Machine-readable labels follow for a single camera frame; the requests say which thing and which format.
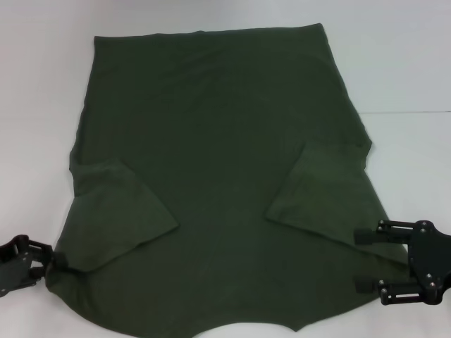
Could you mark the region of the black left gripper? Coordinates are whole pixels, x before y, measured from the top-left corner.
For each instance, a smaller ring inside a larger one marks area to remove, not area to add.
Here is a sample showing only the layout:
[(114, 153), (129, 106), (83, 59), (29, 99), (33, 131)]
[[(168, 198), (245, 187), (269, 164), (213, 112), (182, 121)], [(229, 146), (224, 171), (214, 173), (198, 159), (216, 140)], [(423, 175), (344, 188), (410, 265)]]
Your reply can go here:
[(1, 297), (10, 292), (35, 286), (48, 269), (67, 270), (66, 255), (51, 245), (18, 235), (1, 245)]

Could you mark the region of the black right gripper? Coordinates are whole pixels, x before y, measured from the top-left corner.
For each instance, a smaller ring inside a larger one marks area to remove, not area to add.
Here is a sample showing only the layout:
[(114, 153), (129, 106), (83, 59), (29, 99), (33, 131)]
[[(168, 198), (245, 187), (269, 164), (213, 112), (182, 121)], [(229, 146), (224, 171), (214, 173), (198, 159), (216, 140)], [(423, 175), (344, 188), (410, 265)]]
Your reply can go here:
[(376, 229), (354, 231), (355, 244), (408, 244), (411, 276), (416, 282), (389, 282), (372, 277), (354, 278), (358, 294), (377, 294), (384, 306), (403, 303), (440, 304), (450, 289), (450, 235), (431, 221), (407, 223), (379, 220)]

